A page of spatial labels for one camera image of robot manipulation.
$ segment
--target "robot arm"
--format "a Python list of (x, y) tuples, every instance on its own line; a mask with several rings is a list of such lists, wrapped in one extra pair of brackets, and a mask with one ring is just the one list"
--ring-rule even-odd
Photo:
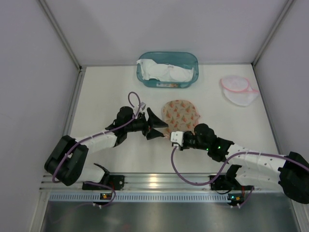
[[(230, 189), (250, 185), (280, 190), (297, 202), (309, 203), (309, 174), (295, 163), (280, 159), (276, 155), (252, 151), (232, 141), (219, 138), (206, 124), (197, 125), (194, 133), (172, 132), (170, 141), (180, 150), (189, 148), (205, 150), (217, 162), (225, 162), (228, 159), (231, 167), (224, 181), (220, 180), (221, 185), (230, 186)], [(309, 168), (305, 159), (295, 152), (291, 152), (286, 158)]]
[(132, 120), (134, 115), (131, 107), (124, 106), (120, 108), (116, 119), (106, 130), (92, 136), (76, 139), (68, 135), (63, 136), (46, 161), (45, 170), (50, 174), (54, 174), (66, 153), (78, 143), (77, 141), (85, 140), (78, 144), (72, 153), (69, 154), (60, 166), (56, 178), (66, 186), (70, 186), (76, 181), (102, 182), (104, 175), (108, 174), (108, 171), (97, 164), (84, 167), (86, 157), (97, 151), (120, 145), (127, 138), (127, 133), (129, 132), (141, 131), (147, 140), (163, 137), (164, 135), (155, 130), (155, 128), (164, 128), (168, 125), (161, 121), (150, 108), (147, 108), (147, 113), (149, 116), (148, 120), (146, 120), (145, 112), (142, 111), (131, 123), (121, 127), (129, 120)]

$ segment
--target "patterned fabric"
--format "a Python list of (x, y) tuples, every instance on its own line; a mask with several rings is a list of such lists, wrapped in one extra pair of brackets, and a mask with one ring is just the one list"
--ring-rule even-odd
[(173, 131), (194, 131), (200, 115), (196, 107), (186, 100), (173, 100), (166, 103), (162, 108), (162, 118), (169, 127), (164, 135), (169, 137)]

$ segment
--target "wall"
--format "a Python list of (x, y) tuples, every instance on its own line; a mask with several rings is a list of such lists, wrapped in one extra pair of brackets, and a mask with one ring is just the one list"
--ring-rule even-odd
[(200, 63), (253, 61), (286, 0), (46, 0), (83, 65), (135, 64), (147, 51)]
[(256, 66), (280, 150), (309, 160), (309, 1), (298, 0)]
[(0, 231), (30, 226), (77, 71), (35, 0), (0, 7)]

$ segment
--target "perforated metal strip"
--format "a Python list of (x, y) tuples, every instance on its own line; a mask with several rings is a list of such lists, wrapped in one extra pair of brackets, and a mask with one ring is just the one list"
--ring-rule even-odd
[[(52, 192), (53, 202), (108, 202), (103, 193), (97, 192)], [(216, 193), (131, 193), (118, 192), (115, 202), (218, 202), (227, 203), (227, 194)]]

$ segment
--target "gray floor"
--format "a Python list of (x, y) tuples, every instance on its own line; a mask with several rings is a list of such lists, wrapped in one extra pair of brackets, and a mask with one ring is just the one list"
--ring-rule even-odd
[(255, 194), (240, 210), (218, 203), (114, 203), (101, 210), (92, 205), (74, 208), (80, 204), (50, 202), (41, 232), (299, 231), (291, 201), (281, 194)]

